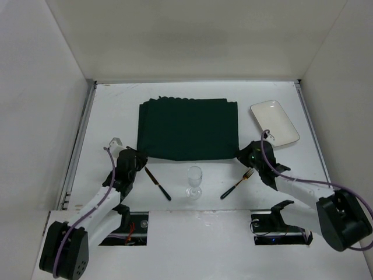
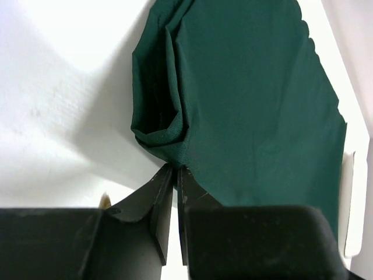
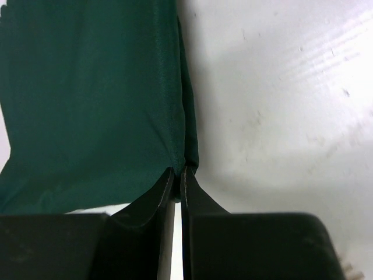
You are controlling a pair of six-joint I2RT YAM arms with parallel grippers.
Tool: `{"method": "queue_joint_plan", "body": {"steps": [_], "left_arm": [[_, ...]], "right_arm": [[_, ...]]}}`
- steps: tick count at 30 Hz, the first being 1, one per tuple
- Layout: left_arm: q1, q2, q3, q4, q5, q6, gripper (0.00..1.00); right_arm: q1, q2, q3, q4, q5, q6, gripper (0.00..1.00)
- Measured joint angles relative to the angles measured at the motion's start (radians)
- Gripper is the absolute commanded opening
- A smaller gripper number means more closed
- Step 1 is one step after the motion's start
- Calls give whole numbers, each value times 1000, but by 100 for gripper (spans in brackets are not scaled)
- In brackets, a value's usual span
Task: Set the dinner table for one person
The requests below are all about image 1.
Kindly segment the gold fork dark green handle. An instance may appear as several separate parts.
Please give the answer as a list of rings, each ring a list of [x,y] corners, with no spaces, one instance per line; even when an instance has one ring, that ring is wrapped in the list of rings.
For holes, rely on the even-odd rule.
[[[249,179],[253,174],[254,174],[255,170],[254,169],[249,169],[247,172],[244,173],[244,175],[242,176],[242,178],[236,183],[234,184],[232,187],[230,187],[226,192],[224,192],[221,196],[220,196],[220,199],[223,200],[225,199],[229,194],[231,194],[235,189],[236,187],[244,180],[247,180]]]

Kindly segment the gold knife dark green handle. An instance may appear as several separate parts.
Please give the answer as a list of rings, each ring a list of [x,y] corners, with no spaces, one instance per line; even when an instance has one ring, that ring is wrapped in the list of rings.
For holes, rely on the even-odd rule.
[[[149,176],[149,178],[151,179],[151,181],[156,185],[158,186],[158,188],[161,190],[161,192],[163,193],[163,195],[166,197],[166,199],[168,201],[171,201],[172,198],[171,196],[169,195],[169,193],[163,188],[163,186],[157,181],[157,179],[155,178],[155,176],[150,172],[150,170],[145,167],[145,172],[146,174]]]

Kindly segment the white rectangular plate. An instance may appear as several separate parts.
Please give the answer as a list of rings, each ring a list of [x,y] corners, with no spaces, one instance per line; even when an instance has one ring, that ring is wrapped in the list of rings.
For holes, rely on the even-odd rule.
[[[276,100],[264,101],[251,106],[251,111],[262,131],[269,130],[275,142],[274,147],[280,147],[297,142],[300,136],[290,121],[288,115]]]

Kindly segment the dark green cloth placemat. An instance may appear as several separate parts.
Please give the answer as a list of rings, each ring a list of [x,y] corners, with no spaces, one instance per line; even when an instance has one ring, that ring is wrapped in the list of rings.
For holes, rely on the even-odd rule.
[[[238,104],[159,97],[139,106],[137,149],[173,161],[232,159],[239,150]]]

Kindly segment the clear wine glass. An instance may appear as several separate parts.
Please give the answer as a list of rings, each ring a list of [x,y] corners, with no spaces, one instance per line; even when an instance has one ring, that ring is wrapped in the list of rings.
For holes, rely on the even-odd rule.
[[[202,196],[202,189],[200,184],[202,182],[202,169],[198,166],[191,166],[187,172],[188,188],[186,189],[186,196],[190,200],[198,200]]]

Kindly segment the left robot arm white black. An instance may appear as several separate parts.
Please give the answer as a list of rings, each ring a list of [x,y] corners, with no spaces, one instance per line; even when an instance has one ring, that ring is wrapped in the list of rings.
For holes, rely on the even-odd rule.
[[[129,223],[130,210],[122,202],[148,158],[145,153],[125,148],[110,161],[112,171],[97,194],[75,216],[64,222],[55,221],[47,229],[38,266],[55,279],[80,279],[87,268],[90,249]]]

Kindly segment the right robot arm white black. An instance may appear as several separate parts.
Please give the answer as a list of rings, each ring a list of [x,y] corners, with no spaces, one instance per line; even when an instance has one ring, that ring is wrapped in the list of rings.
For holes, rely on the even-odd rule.
[[[296,178],[289,167],[276,161],[269,142],[252,141],[236,158],[255,169],[266,186],[292,197],[271,207],[277,227],[315,232],[336,251],[353,249],[355,243],[372,234],[360,196],[332,183]]]

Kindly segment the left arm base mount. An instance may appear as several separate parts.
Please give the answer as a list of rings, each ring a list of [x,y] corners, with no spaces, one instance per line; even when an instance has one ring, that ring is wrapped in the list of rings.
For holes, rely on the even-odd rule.
[[[146,246],[148,212],[131,212],[129,222],[109,234],[100,246]]]

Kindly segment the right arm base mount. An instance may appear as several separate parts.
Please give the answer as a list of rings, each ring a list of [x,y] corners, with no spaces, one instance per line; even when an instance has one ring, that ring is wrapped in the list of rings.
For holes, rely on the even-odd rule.
[[[256,246],[309,246],[314,239],[312,232],[287,225],[279,215],[270,211],[252,212],[250,230]]]

